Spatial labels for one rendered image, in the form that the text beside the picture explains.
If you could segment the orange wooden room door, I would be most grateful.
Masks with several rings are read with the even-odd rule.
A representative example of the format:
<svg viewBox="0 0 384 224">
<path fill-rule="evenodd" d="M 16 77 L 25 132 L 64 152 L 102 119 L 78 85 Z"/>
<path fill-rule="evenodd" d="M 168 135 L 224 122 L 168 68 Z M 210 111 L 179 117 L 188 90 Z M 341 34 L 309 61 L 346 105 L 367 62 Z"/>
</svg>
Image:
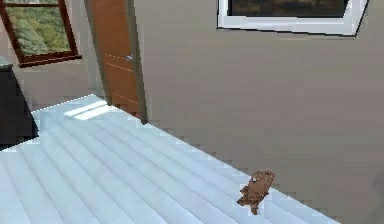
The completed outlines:
<svg viewBox="0 0 384 224">
<path fill-rule="evenodd" d="M 108 105 L 148 122 L 134 0 L 84 0 Z"/>
</svg>

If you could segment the brown teddy bear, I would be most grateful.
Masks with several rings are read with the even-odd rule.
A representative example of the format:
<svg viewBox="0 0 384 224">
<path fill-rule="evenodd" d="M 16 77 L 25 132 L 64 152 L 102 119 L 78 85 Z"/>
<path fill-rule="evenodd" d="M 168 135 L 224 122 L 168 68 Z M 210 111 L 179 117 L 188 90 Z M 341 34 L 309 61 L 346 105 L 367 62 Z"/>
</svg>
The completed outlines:
<svg viewBox="0 0 384 224">
<path fill-rule="evenodd" d="M 258 214 L 258 206 L 269 194 L 269 189 L 274 181 L 275 173 L 271 170 L 256 171 L 240 193 L 242 196 L 237 200 L 241 206 L 248 205 L 254 215 Z"/>
</svg>

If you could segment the red-brown framed window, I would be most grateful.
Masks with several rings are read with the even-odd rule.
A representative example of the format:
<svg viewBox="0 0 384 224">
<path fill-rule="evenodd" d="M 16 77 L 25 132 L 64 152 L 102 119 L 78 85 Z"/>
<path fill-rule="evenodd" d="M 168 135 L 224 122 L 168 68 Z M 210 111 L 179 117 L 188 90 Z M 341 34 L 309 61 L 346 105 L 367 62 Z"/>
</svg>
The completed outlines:
<svg viewBox="0 0 384 224">
<path fill-rule="evenodd" d="M 20 68 L 81 59 L 65 0 L 0 0 Z"/>
</svg>

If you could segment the black cabinet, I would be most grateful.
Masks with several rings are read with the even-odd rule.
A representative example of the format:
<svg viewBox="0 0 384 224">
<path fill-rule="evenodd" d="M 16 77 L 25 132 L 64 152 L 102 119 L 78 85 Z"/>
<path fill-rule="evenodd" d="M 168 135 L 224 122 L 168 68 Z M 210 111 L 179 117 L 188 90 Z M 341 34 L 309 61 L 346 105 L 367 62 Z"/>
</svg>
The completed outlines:
<svg viewBox="0 0 384 224">
<path fill-rule="evenodd" d="M 0 151 L 38 137 L 38 127 L 13 71 L 0 56 Z"/>
</svg>

